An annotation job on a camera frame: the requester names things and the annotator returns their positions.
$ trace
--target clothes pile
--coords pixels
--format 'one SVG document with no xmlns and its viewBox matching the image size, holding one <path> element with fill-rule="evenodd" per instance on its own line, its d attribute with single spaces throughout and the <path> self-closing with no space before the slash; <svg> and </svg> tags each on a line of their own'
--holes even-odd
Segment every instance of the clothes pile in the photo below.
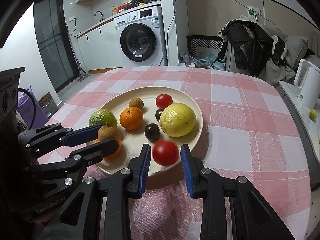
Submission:
<svg viewBox="0 0 320 240">
<path fill-rule="evenodd" d="M 257 22 L 230 21 L 219 36 L 224 42 L 217 60 L 225 57 L 229 42 L 234 48 L 236 68 L 248 70 L 251 76 L 259 76 L 270 58 L 277 66 L 285 64 L 285 42 L 279 36 L 269 35 Z"/>
</svg>

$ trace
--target yellow lemon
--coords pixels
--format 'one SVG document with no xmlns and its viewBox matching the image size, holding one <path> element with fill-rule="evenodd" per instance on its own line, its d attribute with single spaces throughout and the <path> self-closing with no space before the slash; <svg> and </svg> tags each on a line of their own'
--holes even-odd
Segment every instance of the yellow lemon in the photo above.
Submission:
<svg viewBox="0 0 320 240">
<path fill-rule="evenodd" d="M 196 114 L 182 103 L 169 105 L 160 116 L 161 129 L 171 137 L 184 136 L 196 125 Z"/>
<path fill-rule="evenodd" d="M 314 109 L 311 109 L 309 112 L 310 119 L 314 121 L 315 119 L 317 119 L 317 116 L 318 116 L 317 111 Z"/>
</svg>

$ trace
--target white counter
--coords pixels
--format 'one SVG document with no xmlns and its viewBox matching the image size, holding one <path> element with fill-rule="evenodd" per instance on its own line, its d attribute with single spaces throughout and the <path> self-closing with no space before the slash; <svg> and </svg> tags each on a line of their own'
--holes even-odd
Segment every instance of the white counter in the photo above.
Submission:
<svg viewBox="0 0 320 240">
<path fill-rule="evenodd" d="M 124 15 L 126 13 L 129 13 L 129 12 L 133 12 L 133 11 L 137 11 L 137 10 L 140 10 L 140 9 L 143 9 L 143 8 L 148 8 L 148 7 L 151 7 L 151 6 L 155 6 L 155 5 L 159 5 L 161 4 L 161 1 L 158 1 L 158 2 L 152 2 L 152 3 L 147 3 L 145 5 L 141 5 L 141 6 L 137 6 L 137 7 L 134 7 L 132 9 L 129 9 L 129 10 L 126 10 L 126 11 L 122 11 L 121 13 L 118 13 L 116 15 L 113 15 L 107 19 L 104 19 L 103 21 L 101 22 L 98 22 L 97 24 L 91 26 L 89 29 L 85 30 L 84 32 L 80 32 L 76 38 L 79 39 L 80 37 L 82 37 L 83 35 L 86 35 L 88 32 L 96 29 L 96 28 L 99 28 L 101 27 L 102 25 L 108 23 L 108 22 L 111 22 L 113 21 L 115 18 L 121 16 L 121 15 Z"/>
<path fill-rule="evenodd" d="M 302 102 L 298 98 L 298 89 L 291 84 L 288 84 L 284 81 L 280 81 L 279 85 L 283 88 L 289 99 L 291 100 L 292 104 L 294 105 L 297 113 L 299 114 L 303 125 L 308 133 L 308 137 L 312 142 L 312 147 L 315 156 L 320 160 L 320 145 L 319 145 L 319 134 L 320 134 L 320 99 L 318 98 L 314 109 L 317 111 L 318 116 L 316 120 L 312 121 L 309 118 L 309 109 L 306 108 Z"/>
</svg>

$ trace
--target cherry tomato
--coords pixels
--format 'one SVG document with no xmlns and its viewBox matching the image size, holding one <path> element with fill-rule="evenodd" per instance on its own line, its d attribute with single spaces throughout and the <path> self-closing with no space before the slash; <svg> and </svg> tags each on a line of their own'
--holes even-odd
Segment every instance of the cherry tomato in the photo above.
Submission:
<svg viewBox="0 0 320 240">
<path fill-rule="evenodd" d="M 152 149 L 152 157 L 159 165 L 169 166 L 178 160 L 179 150 L 172 141 L 159 140 Z"/>
<path fill-rule="evenodd" d="M 159 108 L 165 109 L 167 106 L 172 104 L 172 97 L 167 94 L 161 94 L 156 98 L 156 105 Z"/>
</svg>

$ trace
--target purple bag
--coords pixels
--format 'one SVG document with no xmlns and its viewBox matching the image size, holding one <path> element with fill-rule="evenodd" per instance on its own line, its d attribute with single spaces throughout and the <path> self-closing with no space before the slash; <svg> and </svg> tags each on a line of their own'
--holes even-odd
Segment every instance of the purple bag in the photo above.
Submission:
<svg viewBox="0 0 320 240">
<path fill-rule="evenodd" d="M 29 88 L 27 88 L 26 90 L 31 93 L 36 103 L 36 118 L 31 129 L 43 127 L 49 121 L 49 118 L 42 110 L 41 106 L 33 95 L 31 86 L 29 86 Z M 22 95 L 18 97 L 17 111 L 21 115 L 22 119 L 26 122 L 27 126 L 30 128 L 30 124 L 33 118 L 33 103 L 31 101 L 31 98 L 27 94 L 22 93 Z"/>
</svg>

